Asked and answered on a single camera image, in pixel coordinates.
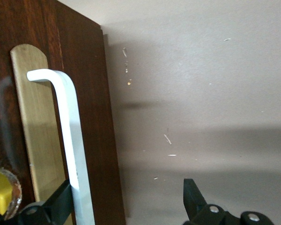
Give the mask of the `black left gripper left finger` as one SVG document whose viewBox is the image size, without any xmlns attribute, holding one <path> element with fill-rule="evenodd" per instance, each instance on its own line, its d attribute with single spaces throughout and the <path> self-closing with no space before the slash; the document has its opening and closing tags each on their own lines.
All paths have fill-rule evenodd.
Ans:
<svg viewBox="0 0 281 225">
<path fill-rule="evenodd" d="M 64 225 L 74 210 L 72 189 L 65 180 L 45 202 L 33 202 L 0 225 Z"/>
</svg>

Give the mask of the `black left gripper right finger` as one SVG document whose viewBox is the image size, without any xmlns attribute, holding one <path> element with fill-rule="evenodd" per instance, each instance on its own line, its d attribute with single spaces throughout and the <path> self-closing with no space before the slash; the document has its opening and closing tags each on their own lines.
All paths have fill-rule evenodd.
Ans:
<svg viewBox="0 0 281 225">
<path fill-rule="evenodd" d="M 193 179 L 184 179 L 185 225 L 272 225 L 264 214 L 245 211 L 237 218 L 218 205 L 208 204 Z"/>
</svg>

